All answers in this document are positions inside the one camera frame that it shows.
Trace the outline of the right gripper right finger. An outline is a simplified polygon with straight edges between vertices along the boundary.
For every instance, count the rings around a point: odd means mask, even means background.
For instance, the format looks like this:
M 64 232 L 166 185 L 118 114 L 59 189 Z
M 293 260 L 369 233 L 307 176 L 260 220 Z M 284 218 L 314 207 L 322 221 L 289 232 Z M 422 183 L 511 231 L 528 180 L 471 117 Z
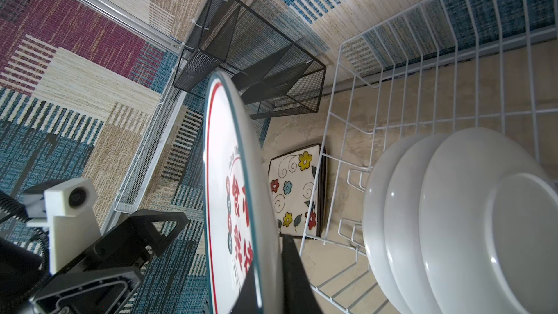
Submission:
M 322 313 L 310 286 L 302 260 L 290 235 L 282 237 L 284 313 Z

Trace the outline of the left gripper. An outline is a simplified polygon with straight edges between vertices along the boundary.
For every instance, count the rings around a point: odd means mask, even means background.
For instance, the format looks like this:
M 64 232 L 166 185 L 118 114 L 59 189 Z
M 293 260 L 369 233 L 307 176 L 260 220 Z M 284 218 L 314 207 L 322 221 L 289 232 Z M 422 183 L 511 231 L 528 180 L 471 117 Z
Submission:
M 86 248 L 31 298 L 37 313 L 119 313 L 144 280 L 140 269 L 184 230 L 183 212 L 142 209 Z

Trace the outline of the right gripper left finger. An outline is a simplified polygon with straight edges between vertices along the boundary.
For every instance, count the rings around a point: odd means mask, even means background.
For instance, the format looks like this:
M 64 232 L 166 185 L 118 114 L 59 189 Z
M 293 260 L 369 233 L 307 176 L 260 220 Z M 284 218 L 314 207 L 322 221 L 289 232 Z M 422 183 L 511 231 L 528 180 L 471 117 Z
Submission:
M 254 266 L 250 266 L 247 276 L 241 287 L 241 292 L 230 314 L 257 313 L 257 293 L 254 275 Z

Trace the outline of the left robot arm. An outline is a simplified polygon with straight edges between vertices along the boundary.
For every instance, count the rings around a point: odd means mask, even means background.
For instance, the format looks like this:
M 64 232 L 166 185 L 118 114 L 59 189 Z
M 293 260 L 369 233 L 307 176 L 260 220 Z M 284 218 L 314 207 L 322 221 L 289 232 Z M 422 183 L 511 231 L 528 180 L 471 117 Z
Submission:
M 36 254 L 1 240 L 2 313 L 119 313 L 144 281 L 141 268 L 161 256 L 189 223 L 182 212 L 143 209 L 101 235 L 88 187 L 1 194 L 2 222 L 36 221 Z

